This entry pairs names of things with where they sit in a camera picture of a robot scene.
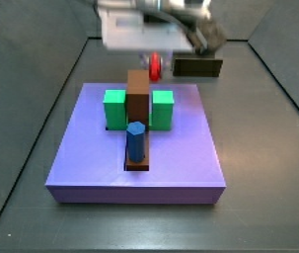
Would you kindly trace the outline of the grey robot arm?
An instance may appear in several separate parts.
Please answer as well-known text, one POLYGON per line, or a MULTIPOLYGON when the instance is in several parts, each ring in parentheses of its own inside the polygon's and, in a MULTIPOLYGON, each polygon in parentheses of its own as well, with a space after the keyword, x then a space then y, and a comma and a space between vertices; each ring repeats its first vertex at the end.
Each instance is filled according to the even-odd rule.
POLYGON ((226 34, 211 17, 210 2, 95 0, 104 46, 135 51, 153 80, 165 68, 175 76, 218 76, 222 60, 215 52, 226 43, 226 34))

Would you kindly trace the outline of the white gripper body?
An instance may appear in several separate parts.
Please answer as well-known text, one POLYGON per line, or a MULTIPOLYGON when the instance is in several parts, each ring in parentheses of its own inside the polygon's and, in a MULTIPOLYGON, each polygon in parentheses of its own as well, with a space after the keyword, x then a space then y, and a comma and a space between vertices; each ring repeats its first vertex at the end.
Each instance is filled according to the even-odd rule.
POLYGON ((146 23, 138 10, 99 9, 102 40, 111 50, 190 51, 193 45, 182 24, 173 18, 146 23))

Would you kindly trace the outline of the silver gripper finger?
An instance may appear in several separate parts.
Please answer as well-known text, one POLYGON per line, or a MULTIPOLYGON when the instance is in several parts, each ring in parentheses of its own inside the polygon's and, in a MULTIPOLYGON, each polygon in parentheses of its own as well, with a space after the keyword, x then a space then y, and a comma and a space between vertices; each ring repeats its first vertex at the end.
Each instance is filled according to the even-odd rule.
POLYGON ((171 67, 171 51, 161 55, 161 72, 163 73, 171 67))
POLYGON ((141 58, 142 68, 149 69, 150 68, 150 55, 146 52, 141 52, 139 58, 141 58))

